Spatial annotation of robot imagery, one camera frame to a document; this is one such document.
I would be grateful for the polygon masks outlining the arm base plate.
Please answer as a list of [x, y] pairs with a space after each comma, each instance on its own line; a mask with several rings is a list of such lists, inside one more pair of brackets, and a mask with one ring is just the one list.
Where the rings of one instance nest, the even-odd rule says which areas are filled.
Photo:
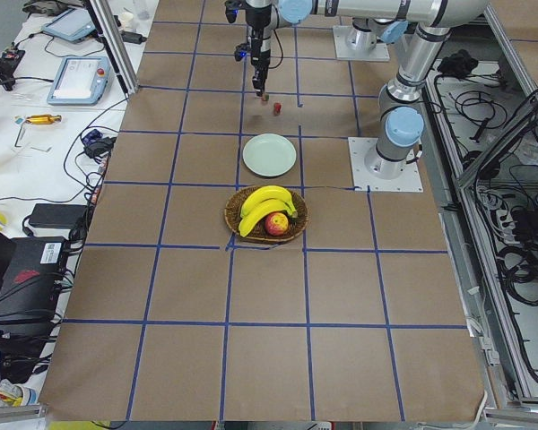
[[387, 44], [370, 31], [357, 30], [352, 26], [333, 26], [335, 55], [338, 60], [388, 62]]
[[353, 187], [373, 193], [422, 193], [423, 186], [415, 153], [405, 160], [388, 161], [377, 153], [377, 138], [350, 137], [349, 155]]

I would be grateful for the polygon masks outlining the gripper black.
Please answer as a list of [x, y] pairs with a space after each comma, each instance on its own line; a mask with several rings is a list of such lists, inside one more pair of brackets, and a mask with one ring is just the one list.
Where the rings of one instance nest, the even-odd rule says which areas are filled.
[[252, 84], [256, 95], [265, 89], [271, 57], [271, 31], [268, 28], [249, 28], [250, 63], [255, 67]]

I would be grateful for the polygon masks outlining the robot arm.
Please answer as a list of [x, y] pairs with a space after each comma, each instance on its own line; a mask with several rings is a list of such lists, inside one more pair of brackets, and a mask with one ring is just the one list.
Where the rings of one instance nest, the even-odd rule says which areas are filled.
[[421, 96], [430, 67], [450, 30], [479, 16], [487, 1], [358, 1], [353, 17], [415, 22], [395, 78], [379, 94], [381, 133], [365, 156], [366, 168], [382, 179], [402, 174], [406, 158], [424, 129], [412, 104]]
[[409, 22], [430, 22], [433, 15], [429, 1], [237, 1], [232, 8], [246, 15], [252, 83], [258, 97], [265, 93], [276, 29], [297, 25], [311, 14]]

